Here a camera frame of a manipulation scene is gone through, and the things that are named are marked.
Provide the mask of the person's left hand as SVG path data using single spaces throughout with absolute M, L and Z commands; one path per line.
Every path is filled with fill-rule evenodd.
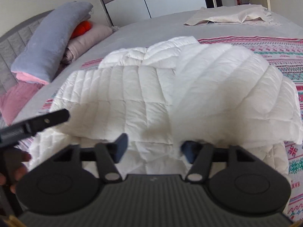
M 10 191 L 15 194 L 17 183 L 28 173 L 25 163 L 31 161 L 31 158 L 32 156 L 26 151 L 17 148 L 7 150 L 4 160 L 7 163 L 8 174 L 12 182 L 7 183 L 6 176 L 1 174 L 1 186 L 10 186 Z

